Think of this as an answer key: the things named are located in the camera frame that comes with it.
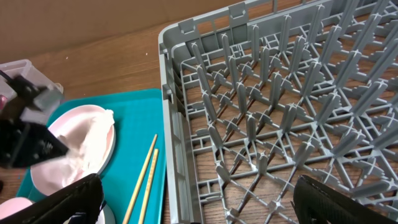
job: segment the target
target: gray plastic dish rack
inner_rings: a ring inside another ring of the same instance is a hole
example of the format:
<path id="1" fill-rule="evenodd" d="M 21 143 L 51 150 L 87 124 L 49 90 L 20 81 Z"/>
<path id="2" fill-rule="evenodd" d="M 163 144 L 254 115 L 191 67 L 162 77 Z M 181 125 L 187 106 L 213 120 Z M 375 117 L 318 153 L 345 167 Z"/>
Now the gray plastic dish rack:
<path id="1" fill-rule="evenodd" d="M 278 11 L 271 0 L 270 14 L 249 19 L 268 2 L 224 7 L 159 35 L 171 222 L 209 222 L 213 203 L 227 223 L 253 222 L 243 213 L 255 201 L 251 214 L 267 211 L 255 222 L 297 223 L 286 198 L 299 174 L 398 220 L 397 1 L 302 1 Z M 211 30 L 202 34 L 204 23 Z"/>

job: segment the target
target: teal tray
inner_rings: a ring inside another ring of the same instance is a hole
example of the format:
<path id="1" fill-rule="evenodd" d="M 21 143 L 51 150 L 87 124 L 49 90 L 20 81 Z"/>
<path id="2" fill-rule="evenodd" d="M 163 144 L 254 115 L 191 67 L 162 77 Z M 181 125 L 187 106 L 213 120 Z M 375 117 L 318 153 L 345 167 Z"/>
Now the teal tray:
<path id="1" fill-rule="evenodd" d="M 114 111 L 116 145 L 110 162 L 101 174 L 101 180 L 105 200 L 114 213 L 116 223 L 123 222 L 144 160 L 155 134 L 158 134 L 155 148 L 159 149 L 159 158 L 145 223 L 161 223 L 166 171 L 162 92 L 150 89 L 67 101 L 50 117 L 49 124 L 68 110 L 81 105 L 98 105 Z M 150 164 L 129 223 L 138 222 L 149 167 Z M 45 197 L 33 186 L 30 170 L 26 172 L 17 196 L 34 202 Z"/>

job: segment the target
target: wooden chopstick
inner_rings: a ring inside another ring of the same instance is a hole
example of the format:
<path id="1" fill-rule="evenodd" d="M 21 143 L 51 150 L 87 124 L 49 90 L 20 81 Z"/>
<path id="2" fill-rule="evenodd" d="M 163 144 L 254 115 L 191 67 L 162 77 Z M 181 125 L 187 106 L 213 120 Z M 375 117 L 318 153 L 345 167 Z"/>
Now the wooden chopstick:
<path id="1" fill-rule="evenodd" d="M 144 180 L 145 173 L 147 172 L 147 168 L 148 168 L 150 157 L 152 155 L 152 151 L 155 148 L 156 139 L 157 139 L 157 134 L 155 134 L 154 140 L 152 141 L 152 144 L 150 145 L 149 152 L 145 159 L 144 165 L 142 166 L 141 173 L 139 174 L 138 181 L 136 184 L 136 188 L 134 189 L 134 192 L 132 193 L 130 204 L 127 208 L 126 214 L 124 215 L 123 224 L 127 224 L 130 220 L 131 212 L 132 212 L 132 209 L 134 208 L 134 204 L 137 200 L 139 189 L 141 188 L 141 184 L 142 184 L 142 181 Z"/>
<path id="2" fill-rule="evenodd" d="M 138 224 L 144 223 L 145 213 L 146 213 L 147 206 L 148 206 L 150 188 L 152 187 L 152 181 L 154 180 L 154 174 L 155 174 L 155 168 L 156 168 L 158 154 L 159 154 L 159 150 L 155 149 L 154 157 L 152 158 L 152 164 L 150 165 L 147 187 L 145 189 L 144 201 L 142 203 L 141 214 L 139 215 Z"/>

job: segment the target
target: pink bowl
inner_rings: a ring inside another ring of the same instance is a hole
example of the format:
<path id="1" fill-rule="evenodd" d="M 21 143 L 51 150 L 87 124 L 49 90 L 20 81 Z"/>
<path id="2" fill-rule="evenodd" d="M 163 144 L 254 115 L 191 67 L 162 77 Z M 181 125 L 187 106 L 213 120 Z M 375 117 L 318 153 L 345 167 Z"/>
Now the pink bowl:
<path id="1" fill-rule="evenodd" d="M 96 105 L 83 105 L 71 109 L 61 115 L 49 127 L 49 131 L 56 137 L 63 135 L 68 139 L 74 139 L 73 144 L 80 145 L 90 128 L 90 120 L 105 109 Z M 106 152 L 101 167 L 96 171 L 100 174 L 109 162 L 115 143 L 115 129 L 109 130 L 106 137 Z M 35 188 L 44 195 L 51 195 L 66 187 L 62 185 L 62 171 L 60 165 L 67 164 L 65 157 L 51 159 L 31 167 L 30 174 Z"/>
<path id="2" fill-rule="evenodd" d="M 0 220 L 10 215 L 13 215 L 31 205 L 33 205 L 33 202 L 24 197 L 16 197 L 7 200 L 0 205 Z"/>

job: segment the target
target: brown wall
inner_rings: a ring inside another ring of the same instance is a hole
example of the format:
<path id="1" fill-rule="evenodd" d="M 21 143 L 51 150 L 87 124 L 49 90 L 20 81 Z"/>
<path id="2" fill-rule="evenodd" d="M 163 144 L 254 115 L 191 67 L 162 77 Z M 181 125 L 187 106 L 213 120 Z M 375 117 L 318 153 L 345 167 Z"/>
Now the brown wall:
<path id="1" fill-rule="evenodd" d="M 0 0 L 0 63 L 186 19 L 236 2 Z"/>

